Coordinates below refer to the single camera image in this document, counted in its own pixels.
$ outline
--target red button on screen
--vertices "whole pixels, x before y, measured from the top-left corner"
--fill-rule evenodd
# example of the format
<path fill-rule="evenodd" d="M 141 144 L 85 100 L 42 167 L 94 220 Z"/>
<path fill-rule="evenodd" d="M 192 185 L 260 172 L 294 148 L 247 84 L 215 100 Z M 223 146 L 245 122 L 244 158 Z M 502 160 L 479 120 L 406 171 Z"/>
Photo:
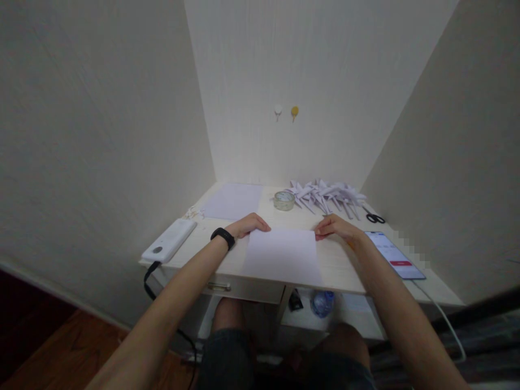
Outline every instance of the red button on screen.
<path fill-rule="evenodd" d="M 410 266 L 412 265 L 412 263 L 410 262 L 407 262 L 407 261 L 402 261 L 402 262 L 390 262 L 391 265 L 400 265 L 400 266 Z"/>

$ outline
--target white cable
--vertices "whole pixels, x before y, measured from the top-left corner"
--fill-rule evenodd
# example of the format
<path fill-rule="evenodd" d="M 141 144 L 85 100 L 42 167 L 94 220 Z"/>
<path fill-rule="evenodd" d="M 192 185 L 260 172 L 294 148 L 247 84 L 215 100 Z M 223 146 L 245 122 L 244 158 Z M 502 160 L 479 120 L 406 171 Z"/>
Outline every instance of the white cable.
<path fill-rule="evenodd" d="M 455 331 L 453 330 L 453 327 L 451 326 L 451 323 L 450 323 L 450 320 L 448 320 L 448 317 L 446 317 L 446 314 L 444 314 L 444 311 L 441 309 L 441 307 L 437 304 L 436 301 L 433 300 L 433 298 L 428 295 L 428 293 L 423 290 L 414 280 L 412 280 L 413 284 L 415 284 L 415 286 L 421 290 L 423 292 L 424 295 L 426 295 L 430 301 L 433 302 L 433 304 L 435 306 L 437 306 L 437 309 L 439 309 L 440 313 L 443 315 L 444 317 L 444 320 L 446 321 L 446 323 L 448 324 L 448 327 L 449 329 L 451 330 L 451 333 L 453 334 L 453 337 L 455 337 L 455 341 L 457 342 L 457 344 L 459 344 L 459 348 L 460 348 L 460 359 L 458 360 L 454 360 L 453 362 L 454 363 L 462 363 L 464 361 L 466 361 L 466 351 L 464 350 L 464 347 L 462 346 L 462 343 L 460 342 L 459 338 L 457 337 L 457 333 L 455 333 Z"/>

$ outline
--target hand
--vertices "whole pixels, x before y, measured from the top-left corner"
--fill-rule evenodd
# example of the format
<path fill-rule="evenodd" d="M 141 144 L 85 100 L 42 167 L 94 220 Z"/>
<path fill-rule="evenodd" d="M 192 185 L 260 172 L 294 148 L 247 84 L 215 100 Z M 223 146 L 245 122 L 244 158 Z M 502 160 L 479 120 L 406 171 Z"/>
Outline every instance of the hand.
<path fill-rule="evenodd" d="M 271 231 L 269 225 L 257 213 L 251 213 L 226 227 L 226 230 L 235 238 L 245 237 L 254 229 Z"/>
<path fill-rule="evenodd" d="M 357 242 L 366 236 L 361 229 L 356 228 L 336 214 L 327 215 L 314 229 L 316 241 L 323 240 L 332 233 L 336 233 L 347 243 Z"/>

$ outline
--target charging cable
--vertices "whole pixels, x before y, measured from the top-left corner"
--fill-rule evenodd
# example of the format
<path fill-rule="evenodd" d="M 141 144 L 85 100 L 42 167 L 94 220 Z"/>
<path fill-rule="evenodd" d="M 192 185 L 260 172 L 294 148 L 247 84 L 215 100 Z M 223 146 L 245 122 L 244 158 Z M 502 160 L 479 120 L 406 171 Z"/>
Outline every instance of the charging cable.
<path fill-rule="evenodd" d="M 457 360 L 454 360 L 453 362 L 454 362 L 454 363 L 462 363 L 462 362 L 466 361 L 466 351 L 464 350 L 464 347 L 462 346 L 462 343 L 460 342 L 459 337 L 457 337 L 457 333 L 455 333 L 455 330 L 453 330 L 453 327 L 451 326 L 451 322 L 450 322 L 450 320 L 448 320 L 448 317 L 446 317 L 446 314 L 444 314 L 444 311 L 443 311 L 443 310 L 441 309 L 441 307 L 437 304 L 437 302 L 434 301 L 433 298 L 432 298 L 430 295 L 428 295 L 428 293 L 427 293 L 425 290 L 423 290 L 423 289 L 421 288 L 421 286 L 419 286 L 419 285 L 418 285 L 414 280 L 412 280 L 412 282 L 413 282 L 413 284 L 415 284 L 415 286 L 416 286 L 419 290 L 422 291 L 422 293 L 423 293 L 424 295 L 426 295 L 426 296 L 428 297 L 428 299 L 429 299 L 430 301 L 433 302 L 433 304 L 437 307 L 437 309 L 439 309 L 440 313 L 441 313 L 441 314 L 443 315 L 443 317 L 444 317 L 444 320 L 445 320 L 446 323 L 448 324 L 448 327 L 449 327 L 449 329 L 451 330 L 451 333 L 453 334 L 453 337 L 455 337 L 455 341 L 457 342 L 457 344 L 459 344 L 459 348 L 460 348 L 460 358 L 457 359 Z"/>
<path fill-rule="evenodd" d="M 158 266 L 160 266 L 162 263 L 161 262 L 153 262 L 152 265 L 150 265 L 150 267 L 148 267 L 148 270 L 146 271 L 146 274 L 145 274 L 145 280 L 144 280 L 144 284 L 145 284 L 145 291 L 146 293 L 148 294 L 148 296 L 152 299 L 152 301 L 155 301 L 155 298 L 156 295 L 153 293 L 152 289 L 150 288 L 150 286 L 148 285 L 147 280 L 148 278 L 150 277 L 150 275 L 152 274 L 153 271 L 155 271 L 157 269 Z M 195 379 L 195 371 L 197 370 L 197 348 L 195 347 L 195 343 L 193 342 L 193 340 L 186 334 L 184 333 L 182 330 L 180 329 L 177 329 L 177 333 L 182 336 L 184 338 L 184 340 L 186 340 L 188 343 L 191 344 L 191 348 L 193 349 L 193 356 L 194 356 L 194 360 L 193 360 L 193 374 L 191 375 L 191 380 L 190 380 L 190 385 L 188 386 L 188 390 L 191 389 L 191 385 L 193 384 L 193 380 Z"/>

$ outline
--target desk drawer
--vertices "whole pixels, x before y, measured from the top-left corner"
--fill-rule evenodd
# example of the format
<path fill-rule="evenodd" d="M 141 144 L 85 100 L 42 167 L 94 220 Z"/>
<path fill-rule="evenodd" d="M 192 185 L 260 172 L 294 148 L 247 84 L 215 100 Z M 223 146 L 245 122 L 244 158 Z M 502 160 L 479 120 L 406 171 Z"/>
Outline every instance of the desk drawer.
<path fill-rule="evenodd" d="M 152 275 L 164 287 L 178 271 L 178 268 L 160 267 Z M 256 281 L 237 276 L 213 275 L 202 293 L 279 304 L 282 299 L 283 288 L 282 283 Z"/>

